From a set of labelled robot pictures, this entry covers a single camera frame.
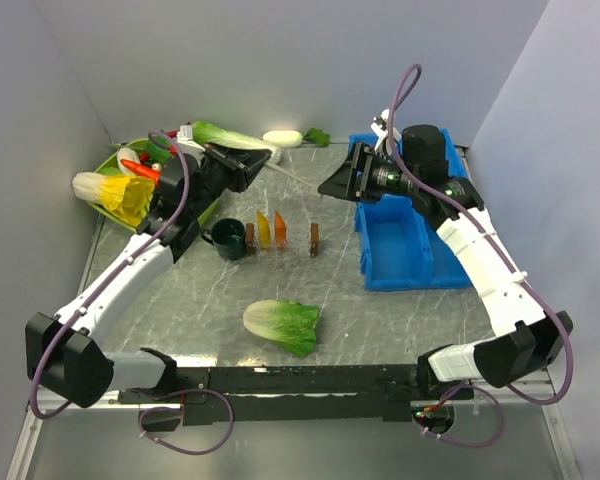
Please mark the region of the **dark green mug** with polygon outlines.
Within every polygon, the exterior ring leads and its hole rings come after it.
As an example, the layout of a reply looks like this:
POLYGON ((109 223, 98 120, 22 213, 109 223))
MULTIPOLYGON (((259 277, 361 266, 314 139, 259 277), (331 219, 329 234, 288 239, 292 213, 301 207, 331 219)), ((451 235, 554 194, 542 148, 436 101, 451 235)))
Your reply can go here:
POLYGON ((202 230, 200 236, 212 245, 224 260, 237 261, 247 255, 246 226, 240 220, 222 218, 211 228, 202 230))

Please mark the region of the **clear acrylic holder brown ends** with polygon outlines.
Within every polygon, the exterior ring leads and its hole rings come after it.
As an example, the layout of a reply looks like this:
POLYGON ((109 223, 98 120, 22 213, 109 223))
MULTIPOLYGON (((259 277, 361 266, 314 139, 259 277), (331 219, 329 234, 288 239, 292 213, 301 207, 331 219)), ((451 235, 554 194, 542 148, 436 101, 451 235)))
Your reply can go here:
MULTIPOLYGON (((247 223, 246 227, 246 254, 253 256, 261 250, 265 250, 265 245, 260 243, 259 226, 254 223, 247 223)), ((316 257, 320 252, 320 227, 318 223, 311 223, 308 233, 298 238, 292 238, 289 235, 288 228, 283 221, 276 221, 271 230, 269 246, 274 251, 288 251, 290 254, 299 257, 316 257)))

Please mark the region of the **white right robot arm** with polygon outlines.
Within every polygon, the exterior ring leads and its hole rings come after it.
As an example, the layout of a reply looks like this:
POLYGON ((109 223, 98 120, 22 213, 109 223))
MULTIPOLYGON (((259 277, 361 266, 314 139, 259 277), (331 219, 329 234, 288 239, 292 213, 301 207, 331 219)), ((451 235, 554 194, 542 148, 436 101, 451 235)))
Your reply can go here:
POLYGON ((357 141, 319 193, 376 204, 386 195, 410 200, 464 269, 486 309, 493 335, 487 340, 448 345, 423 355, 418 390, 439 398, 453 381, 482 379, 493 387, 512 387, 549 366, 560 353, 566 372, 556 396, 562 398, 573 376, 569 335, 573 322, 555 312, 531 288, 527 275, 506 252, 487 207, 473 183, 449 172, 446 138, 433 125, 402 132, 399 153, 390 155, 357 141))

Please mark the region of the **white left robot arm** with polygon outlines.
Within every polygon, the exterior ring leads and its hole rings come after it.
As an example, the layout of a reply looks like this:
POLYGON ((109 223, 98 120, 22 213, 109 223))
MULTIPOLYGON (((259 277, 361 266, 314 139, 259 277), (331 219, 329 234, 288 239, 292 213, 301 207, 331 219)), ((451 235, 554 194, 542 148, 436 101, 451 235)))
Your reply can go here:
POLYGON ((277 147, 255 150, 207 144, 196 155, 166 162, 148 214, 121 254, 77 298, 52 316, 25 326, 26 370, 43 386, 82 408, 105 393, 141 389, 156 402, 172 398, 178 367, 151 348, 106 353, 102 346, 124 312, 156 277, 174 265, 201 234, 201 218, 224 191, 245 191, 277 147))

